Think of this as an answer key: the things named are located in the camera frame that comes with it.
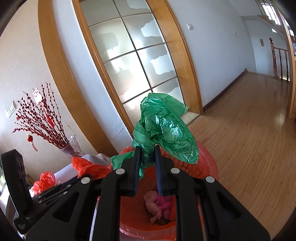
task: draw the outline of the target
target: window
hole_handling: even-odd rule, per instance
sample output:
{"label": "window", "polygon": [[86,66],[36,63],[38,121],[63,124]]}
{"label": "window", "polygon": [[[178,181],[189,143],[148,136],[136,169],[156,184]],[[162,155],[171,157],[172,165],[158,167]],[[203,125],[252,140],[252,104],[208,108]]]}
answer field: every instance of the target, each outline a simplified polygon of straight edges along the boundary
{"label": "window", "polygon": [[81,3],[112,84],[132,124],[149,93],[183,102],[167,45],[145,0],[85,0]]}
{"label": "window", "polygon": [[275,9],[274,9],[273,6],[268,5],[268,4],[262,4],[262,7],[263,7],[263,9],[264,9],[266,15],[268,16],[268,18],[269,18],[270,20],[275,21],[275,23],[276,23],[277,25],[281,25],[281,22],[280,22],[280,20],[279,20],[279,17],[278,17],[278,15],[276,14],[276,11],[275,11]]}
{"label": "window", "polygon": [[294,32],[292,31],[292,29],[289,29],[289,32],[290,32],[290,35],[291,35],[291,36],[295,36],[295,35],[294,35]]}
{"label": "window", "polygon": [[290,28],[290,25],[288,24],[287,20],[285,20],[285,24],[287,25],[287,27]]}

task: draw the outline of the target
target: wooden newel post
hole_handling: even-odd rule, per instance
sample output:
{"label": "wooden newel post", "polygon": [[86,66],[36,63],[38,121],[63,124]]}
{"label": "wooden newel post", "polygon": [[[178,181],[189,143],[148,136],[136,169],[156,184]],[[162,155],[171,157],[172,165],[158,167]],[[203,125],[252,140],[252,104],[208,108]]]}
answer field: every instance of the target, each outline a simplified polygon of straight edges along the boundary
{"label": "wooden newel post", "polygon": [[272,42],[272,38],[269,38],[269,40],[270,40],[270,46],[271,46],[271,51],[272,51],[272,58],[274,61],[274,77],[278,77],[277,76],[277,66],[276,66],[276,52],[274,49],[274,44]]}

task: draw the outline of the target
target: metal bolt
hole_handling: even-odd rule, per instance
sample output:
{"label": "metal bolt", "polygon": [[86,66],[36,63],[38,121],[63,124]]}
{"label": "metal bolt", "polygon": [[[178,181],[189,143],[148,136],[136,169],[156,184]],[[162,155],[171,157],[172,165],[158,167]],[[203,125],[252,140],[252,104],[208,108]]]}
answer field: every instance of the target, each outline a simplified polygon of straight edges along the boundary
{"label": "metal bolt", "polygon": [[121,175],[121,174],[125,173],[125,170],[122,168],[118,168],[115,172],[116,172],[116,174]]}
{"label": "metal bolt", "polygon": [[81,179],[81,183],[82,183],[82,184],[87,184],[87,183],[89,183],[90,181],[91,181],[91,180],[90,180],[89,177],[84,177],[84,178]]}
{"label": "metal bolt", "polygon": [[180,169],[178,169],[178,168],[172,168],[171,170],[171,173],[173,173],[173,174],[178,174],[179,172],[180,172]]}
{"label": "metal bolt", "polygon": [[208,176],[205,178],[205,180],[208,182],[208,183],[213,183],[215,181],[215,178],[211,177],[211,176]]}

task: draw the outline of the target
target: light switch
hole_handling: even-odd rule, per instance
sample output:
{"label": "light switch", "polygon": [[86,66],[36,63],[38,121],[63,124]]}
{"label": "light switch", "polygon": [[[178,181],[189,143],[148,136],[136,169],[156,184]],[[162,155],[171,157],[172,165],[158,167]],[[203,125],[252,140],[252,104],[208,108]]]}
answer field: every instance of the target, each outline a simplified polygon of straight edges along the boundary
{"label": "light switch", "polygon": [[10,109],[10,112],[11,112],[11,113],[13,113],[13,112],[16,110],[14,102],[12,102],[12,103],[10,104],[9,109]]}
{"label": "light switch", "polygon": [[9,108],[7,110],[5,110],[5,113],[6,113],[7,118],[11,117],[11,111]]}
{"label": "light switch", "polygon": [[189,23],[188,23],[188,24],[187,24],[187,27],[188,27],[189,30],[193,30],[193,25],[192,25],[192,24],[189,24]]}

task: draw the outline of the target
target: red lantern ornament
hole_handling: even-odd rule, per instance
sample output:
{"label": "red lantern ornament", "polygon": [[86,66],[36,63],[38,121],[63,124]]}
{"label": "red lantern ornament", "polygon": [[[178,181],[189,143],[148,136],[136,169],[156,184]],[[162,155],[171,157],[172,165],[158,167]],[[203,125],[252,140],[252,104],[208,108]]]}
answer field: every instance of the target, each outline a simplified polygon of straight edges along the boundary
{"label": "red lantern ornament", "polygon": [[32,146],[34,148],[35,151],[38,151],[38,149],[35,147],[34,143],[33,143],[33,137],[31,135],[27,136],[27,141],[32,143]]}

